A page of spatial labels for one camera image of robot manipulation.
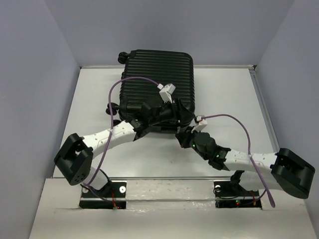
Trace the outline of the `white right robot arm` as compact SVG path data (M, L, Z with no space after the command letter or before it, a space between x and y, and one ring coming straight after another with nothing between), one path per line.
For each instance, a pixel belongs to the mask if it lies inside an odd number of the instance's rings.
M234 171L229 189L234 195L245 191L269 189L282 190L299 198L309 197L315 168L287 148L278 152L240 152L217 145L207 132L197 132L191 127L175 135L182 148L192 148L216 170Z

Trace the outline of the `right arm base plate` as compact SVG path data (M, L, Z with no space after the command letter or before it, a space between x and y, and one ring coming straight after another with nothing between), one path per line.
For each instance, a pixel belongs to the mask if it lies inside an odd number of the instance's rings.
M213 193L218 209L262 208L259 191L247 191L230 181L214 181Z

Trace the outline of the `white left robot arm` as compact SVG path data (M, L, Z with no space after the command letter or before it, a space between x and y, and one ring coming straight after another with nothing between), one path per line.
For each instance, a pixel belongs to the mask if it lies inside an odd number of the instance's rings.
M136 141L151 131L151 127L163 122L175 122L178 127L189 125L194 113L176 99L172 102L149 101L139 112L110 129L92 135L67 137L54 158L55 166L71 186L80 184L100 197L109 194L111 181L100 168L92 166L93 159L118 145Z

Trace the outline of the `black hard-shell suitcase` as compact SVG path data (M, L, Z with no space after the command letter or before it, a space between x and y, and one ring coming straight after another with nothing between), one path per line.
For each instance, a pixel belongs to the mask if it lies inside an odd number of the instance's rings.
M118 62L123 64L119 103L107 107L106 114L119 115L126 120L139 112L148 100L160 100L159 88L173 84L171 97L180 100L189 112L195 111L193 58L185 52L137 49L121 52Z

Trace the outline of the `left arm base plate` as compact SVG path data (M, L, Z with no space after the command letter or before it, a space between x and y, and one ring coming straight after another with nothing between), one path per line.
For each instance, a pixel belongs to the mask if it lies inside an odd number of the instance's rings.
M101 190L82 187L79 200L81 209L123 210L127 207L127 182L112 181Z

